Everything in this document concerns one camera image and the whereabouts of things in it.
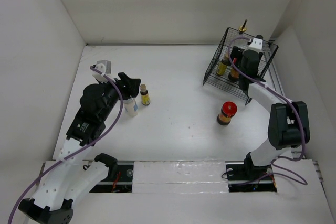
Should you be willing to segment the red lid jar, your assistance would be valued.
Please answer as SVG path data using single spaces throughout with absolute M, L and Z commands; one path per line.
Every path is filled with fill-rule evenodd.
M 232 67 L 228 78 L 232 82 L 237 82 L 239 80 L 239 72 L 234 67 Z
M 221 112 L 217 116 L 217 122 L 220 125 L 228 125 L 237 111 L 238 107 L 234 102 L 225 102 L 221 107 Z

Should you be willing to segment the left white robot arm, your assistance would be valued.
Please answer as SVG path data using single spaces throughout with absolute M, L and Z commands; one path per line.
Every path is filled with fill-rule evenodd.
M 37 223 L 70 223 L 74 205 L 82 200 L 102 180 L 112 180 L 117 175 L 116 158 L 101 153 L 84 173 L 75 180 L 82 160 L 94 145 L 111 129 L 105 121 L 116 103 L 136 98 L 141 80 L 125 73 L 111 79 L 97 71 L 97 83 L 85 87 L 80 98 L 80 108 L 70 125 L 57 162 L 43 172 L 46 177 L 38 190 L 29 198 L 20 196 L 18 209 Z

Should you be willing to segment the clear glass oil bottle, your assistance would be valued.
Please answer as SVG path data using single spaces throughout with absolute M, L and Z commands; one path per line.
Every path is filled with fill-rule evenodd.
M 237 29 L 237 33 L 236 33 L 236 35 L 235 35 L 234 38 L 244 36 L 244 34 L 245 34 L 246 30 L 247 30 L 247 22 L 248 22 L 248 20 L 246 19 L 246 20 L 243 22 L 243 24 L 240 25 L 240 26 L 238 27 L 238 29 Z

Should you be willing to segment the small yellow bottle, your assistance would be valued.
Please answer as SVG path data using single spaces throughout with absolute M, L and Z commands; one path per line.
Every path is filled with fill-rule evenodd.
M 140 85 L 141 102 L 143 105 L 149 105 L 151 100 L 145 84 Z
M 220 61 L 220 63 L 218 64 L 217 70 L 216 70 L 216 74 L 218 76 L 223 76 L 226 68 L 230 65 L 230 60 L 229 60 L 229 56 L 228 53 L 225 53 L 222 60 Z

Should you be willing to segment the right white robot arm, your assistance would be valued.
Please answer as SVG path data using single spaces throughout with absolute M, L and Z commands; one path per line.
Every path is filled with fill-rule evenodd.
M 242 92 L 269 112 L 267 139 L 246 155 L 242 167 L 248 179 L 260 180 L 264 178 L 262 171 L 274 166 L 278 159 L 303 159 L 310 141 L 308 108 L 302 101 L 284 97 L 258 75 L 260 47 L 249 45 L 241 53 L 238 47 L 229 47 L 228 55 L 232 68 L 239 73 Z

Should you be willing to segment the white silver lid jar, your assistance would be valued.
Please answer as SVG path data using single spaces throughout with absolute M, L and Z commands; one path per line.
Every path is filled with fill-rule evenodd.
M 126 113 L 131 116 L 135 117 L 138 114 L 138 105 L 135 98 L 129 98 L 123 101 L 123 106 L 125 108 Z

